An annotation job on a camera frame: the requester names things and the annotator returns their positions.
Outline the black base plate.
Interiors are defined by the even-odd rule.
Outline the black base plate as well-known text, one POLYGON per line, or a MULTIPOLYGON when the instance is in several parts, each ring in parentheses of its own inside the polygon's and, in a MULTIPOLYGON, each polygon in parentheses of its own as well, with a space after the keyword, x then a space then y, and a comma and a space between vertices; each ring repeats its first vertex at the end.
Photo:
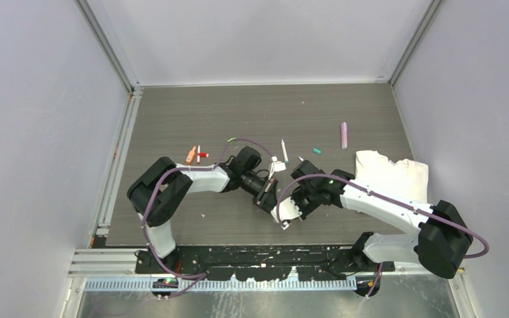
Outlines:
POLYGON ((297 274, 301 281, 341 280, 349 274, 375 273, 377 266, 357 260, 344 245, 180 245, 158 263, 151 251, 135 252, 138 274, 175 272, 195 280, 256 282, 285 280, 297 274))

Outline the white pen teal end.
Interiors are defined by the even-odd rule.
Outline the white pen teal end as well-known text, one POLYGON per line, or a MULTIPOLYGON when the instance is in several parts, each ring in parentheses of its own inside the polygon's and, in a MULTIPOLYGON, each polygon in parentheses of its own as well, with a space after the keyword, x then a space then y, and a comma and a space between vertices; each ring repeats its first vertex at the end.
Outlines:
POLYGON ((281 150, 282 150, 282 156, 283 156, 283 162, 285 164, 288 164, 289 163, 289 158, 288 158, 288 153, 287 153, 287 150, 286 150, 286 144, 285 144, 285 141, 284 139, 282 139, 280 141, 280 146, 281 146, 281 150))

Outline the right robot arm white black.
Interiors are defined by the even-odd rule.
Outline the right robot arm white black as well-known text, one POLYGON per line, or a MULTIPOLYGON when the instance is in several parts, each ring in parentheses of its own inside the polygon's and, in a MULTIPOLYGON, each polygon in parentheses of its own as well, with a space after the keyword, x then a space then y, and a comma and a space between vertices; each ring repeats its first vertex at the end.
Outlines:
POLYGON ((382 262, 408 262, 422 265, 440 278, 451 279, 474 241, 452 203, 435 205, 404 200, 334 170, 330 174, 304 160, 291 173, 292 194, 280 194, 272 216, 286 229, 290 221, 305 219, 322 205, 354 210, 401 230, 399 235, 363 233, 353 247, 353 265, 369 271, 382 262))

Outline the aluminium frame rail left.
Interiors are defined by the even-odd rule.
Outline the aluminium frame rail left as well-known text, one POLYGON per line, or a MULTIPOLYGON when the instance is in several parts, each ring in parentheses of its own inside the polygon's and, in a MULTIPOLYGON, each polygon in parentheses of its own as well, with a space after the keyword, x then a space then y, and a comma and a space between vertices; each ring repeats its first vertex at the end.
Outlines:
POLYGON ((93 243, 97 242, 98 237, 106 237, 110 231, 111 220, 142 93, 143 88, 140 85, 134 87, 125 107, 113 154, 108 165, 107 177, 103 184, 95 225, 90 232, 89 248, 93 246, 93 243))

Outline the orange highlighter pen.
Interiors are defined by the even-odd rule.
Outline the orange highlighter pen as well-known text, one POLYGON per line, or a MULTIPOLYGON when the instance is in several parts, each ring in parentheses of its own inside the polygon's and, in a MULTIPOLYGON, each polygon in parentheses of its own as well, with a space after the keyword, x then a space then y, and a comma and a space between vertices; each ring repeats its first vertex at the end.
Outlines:
POLYGON ((195 157, 196 157, 196 150, 197 150, 197 146, 193 146, 192 149, 188 152, 188 155, 186 156, 186 159, 185 159, 185 163, 187 165, 190 165, 193 163, 193 161, 195 160, 195 157))

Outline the pink highlighter pen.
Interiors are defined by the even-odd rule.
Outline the pink highlighter pen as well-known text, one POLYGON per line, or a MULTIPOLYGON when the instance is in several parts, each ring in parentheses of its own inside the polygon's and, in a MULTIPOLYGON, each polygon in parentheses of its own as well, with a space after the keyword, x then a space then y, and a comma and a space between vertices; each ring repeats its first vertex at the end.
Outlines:
POLYGON ((341 123, 341 148, 344 150, 348 147, 348 125, 346 122, 341 123))

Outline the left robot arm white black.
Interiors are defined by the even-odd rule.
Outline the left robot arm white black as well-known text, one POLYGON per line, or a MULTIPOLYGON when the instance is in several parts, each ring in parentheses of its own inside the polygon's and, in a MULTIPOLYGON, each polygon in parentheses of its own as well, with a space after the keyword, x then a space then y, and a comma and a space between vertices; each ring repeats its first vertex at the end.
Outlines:
POLYGON ((138 178, 128 189, 127 198, 143 223, 146 242, 152 245, 154 268, 168 274, 177 265, 170 219, 189 193, 243 189, 253 196, 257 208, 270 213, 278 204, 277 180, 257 174, 255 168, 261 162, 260 152, 250 146, 228 161, 210 166, 183 166, 165 156, 138 178))

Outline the white cloth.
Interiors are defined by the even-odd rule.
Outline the white cloth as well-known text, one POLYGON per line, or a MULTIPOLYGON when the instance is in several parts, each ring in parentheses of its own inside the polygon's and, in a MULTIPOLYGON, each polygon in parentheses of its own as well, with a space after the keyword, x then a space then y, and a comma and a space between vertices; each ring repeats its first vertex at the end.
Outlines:
POLYGON ((355 153, 355 172, 356 178, 379 190, 427 203, 427 164, 409 159, 393 162, 375 150, 360 150, 355 153))

